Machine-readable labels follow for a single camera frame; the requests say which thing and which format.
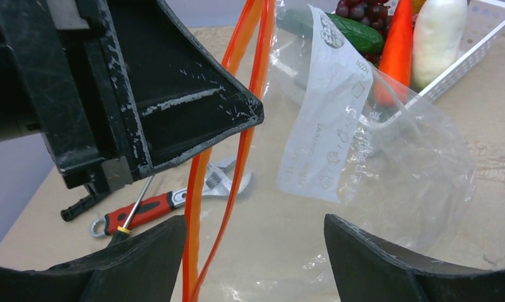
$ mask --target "orange cable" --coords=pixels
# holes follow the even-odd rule
[[[232,34],[232,38],[230,39],[227,51],[223,57],[222,65],[227,68],[232,75],[235,75],[239,67],[239,63],[247,50],[247,46],[249,45],[249,41],[260,17],[260,7],[259,4],[256,3],[257,1],[255,0],[247,0],[238,24]],[[195,156],[191,163],[188,193],[186,195],[186,208],[184,211],[188,230],[183,255],[183,301],[188,300],[193,286],[198,279],[202,187],[211,152],[211,148],[207,149]]]
[[[251,81],[249,83],[249,90],[251,90],[258,98],[261,98],[264,82],[267,75],[268,59],[271,50],[271,38],[273,34],[273,27],[275,23],[275,1],[274,0],[264,0],[263,9],[260,21],[260,30],[258,35],[258,40],[256,44],[256,54],[254,56],[254,65],[252,68]],[[237,195],[241,178],[245,170],[245,164],[249,156],[249,151],[251,149],[251,143],[253,141],[254,128],[247,129],[243,131],[240,135],[239,148],[237,154],[236,168],[234,172],[234,179],[232,180],[232,189],[230,190],[230,196],[227,203],[227,208],[225,209],[225,215],[223,217],[223,222],[215,239],[215,243],[210,251],[210,255],[204,265],[199,278],[195,284],[193,294],[190,298],[190,302],[197,302],[200,288],[203,281],[208,273],[208,268],[215,257],[215,253],[222,241],[224,232],[227,228],[230,216],[232,214],[232,209],[235,203],[235,197]]]

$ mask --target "wrench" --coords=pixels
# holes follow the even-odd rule
[[[203,197],[226,197],[232,188],[232,179],[227,175],[235,166],[235,158],[227,157],[216,164],[208,163],[205,182],[203,185]],[[245,173],[241,179],[238,194],[243,192],[249,185],[252,172]],[[152,220],[158,219],[170,212],[183,207],[186,204],[187,188],[178,191],[170,191],[162,195],[154,196],[143,200],[139,204],[129,229],[139,227]],[[89,229],[91,236],[98,238],[112,235],[131,212],[133,204],[120,208],[112,213],[97,218]],[[100,225],[104,225],[102,230],[97,231]]]

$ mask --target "table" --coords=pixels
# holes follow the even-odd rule
[[[222,58],[232,28],[195,28],[191,31],[216,59]],[[248,55],[242,64],[245,68],[237,76],[245,85],[248,85],[251,63],[252,57]],[[435,105],[456,122],[479,171],[475,198],[453,243],[440,247],[431,256],[483,269],[505,268],[505,32],[496,40],[487,57]],[[236,137],[229,140],[237,145]],[[189,162],[157,175],[147,196],[186,186],[188,171]],[[83,188],[66,189],[54,169],[2,241],[0,266],[42,270],[102,249],[108,241],[89,236],[91,222],[135,201],[143,185],[144,181],[140,181],[127,186],[88,213],[66,223],[59,216],[60,210],[85,196],[86,192]],[[203,204],[203,209],[206,213],[222,213],[224,206],[224,202],[210,202]],[[214,222],[204,223],[203,228],[216,230],[215,221],[220,221],[220,215],[216,216]],[[157,222],[133,233],[142,232]],[[231,242],[236,233],[229,232],[227,241]],[[335,300],[335,293],[331,294],[325,301]],[[179,301],[178,297],[175,294],[174,301]]]

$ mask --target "cucumber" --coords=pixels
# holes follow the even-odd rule
[[[382,35],[375,29],[360,22],[326,13],[357,51],[380,53],[384,47]],[[312,17],[303,11],[288,9],[276,16],[276,24],[282,30],[303,38],[312,38]]]
[[[384,48],[384,39],[376,29],[355,20],[342,18],[335,14],[326,14],[357,51],[379,53]]]

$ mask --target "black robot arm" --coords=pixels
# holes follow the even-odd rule
[[[0,0],[0,141],[40,132],[97,196],[263,121],[164,0]]]

